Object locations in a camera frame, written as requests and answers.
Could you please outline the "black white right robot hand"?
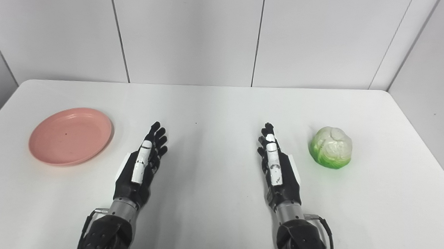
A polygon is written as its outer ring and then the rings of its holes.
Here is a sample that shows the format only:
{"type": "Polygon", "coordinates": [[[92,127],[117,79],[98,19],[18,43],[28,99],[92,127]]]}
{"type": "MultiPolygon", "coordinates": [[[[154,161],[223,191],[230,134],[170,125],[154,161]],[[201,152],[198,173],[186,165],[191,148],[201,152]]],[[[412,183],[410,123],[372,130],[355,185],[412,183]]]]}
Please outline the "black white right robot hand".
{"type": "Polygon", "coordinates": [[[281,151],[275,137],[274,126],[266,123],[258,138],[258,154],[262,158],[262,171],[265,175],[268,192],[268,206],[276,212],[284,203],[301,204],[300,186],[295,176],[290,158],[281,151]]]}

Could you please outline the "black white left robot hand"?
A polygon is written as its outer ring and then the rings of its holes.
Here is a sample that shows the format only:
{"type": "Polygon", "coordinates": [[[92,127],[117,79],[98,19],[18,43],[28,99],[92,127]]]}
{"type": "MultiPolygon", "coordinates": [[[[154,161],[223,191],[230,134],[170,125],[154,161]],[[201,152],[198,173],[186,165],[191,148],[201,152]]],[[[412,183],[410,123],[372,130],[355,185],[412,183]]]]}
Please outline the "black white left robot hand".
{"type": "Polygon", "coordinates": [[[165,134],[160,122],[153,123],[139,149],[127,155],[115,182],[115,200],[128,200],[137,210],[145,206],[150,198],[150,185],[168,151],[165,134]]]}

